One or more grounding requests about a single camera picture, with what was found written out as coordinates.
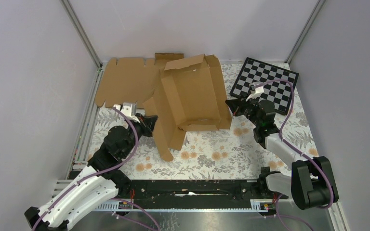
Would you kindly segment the cardboard box sheet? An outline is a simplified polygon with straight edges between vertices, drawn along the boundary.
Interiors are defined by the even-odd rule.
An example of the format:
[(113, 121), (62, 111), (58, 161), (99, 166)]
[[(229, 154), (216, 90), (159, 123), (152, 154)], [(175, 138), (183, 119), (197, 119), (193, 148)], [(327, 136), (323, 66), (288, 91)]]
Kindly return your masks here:
[(155, 53), (159, 76), (144, 101), (146, 115), (157, 115), (153, 137), (162, 160), (173, 160), (188, 131), (230, 129), (232, 116), (219, 59), (200, 54)]

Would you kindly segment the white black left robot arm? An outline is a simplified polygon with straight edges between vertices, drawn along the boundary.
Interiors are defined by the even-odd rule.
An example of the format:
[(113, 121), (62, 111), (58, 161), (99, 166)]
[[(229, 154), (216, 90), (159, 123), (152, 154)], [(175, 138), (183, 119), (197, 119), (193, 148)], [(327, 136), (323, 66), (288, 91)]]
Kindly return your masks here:
[(130, 193), (130, 180), (119, 168), (133, 156), (142, 136), (152, 136), (158, 116), (137, 113), (124, 119), (128, 126), (112, 127), (71, 183), (46, 204), (26, 210), (33, 231), (69, 231), (100, 204)]

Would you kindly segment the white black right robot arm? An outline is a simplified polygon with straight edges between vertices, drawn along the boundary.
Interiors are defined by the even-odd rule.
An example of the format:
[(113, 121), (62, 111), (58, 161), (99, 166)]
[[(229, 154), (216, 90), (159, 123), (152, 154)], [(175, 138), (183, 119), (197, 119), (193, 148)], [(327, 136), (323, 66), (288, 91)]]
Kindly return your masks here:
[(305, 154), (297, 146), (280, 136), (275, 124), (275, 106), (269, 100), (226, 100), (233, 116), (244, 116), (254, 124), (255, 141), (264, 149), (277, 155), (290, 169), (291, 176), (271, 172), (257, 185), (263, 198), (275, 192), (293, 199), (301, 209), (329, 208), (339, 199), (331, 163), (324, 156)]

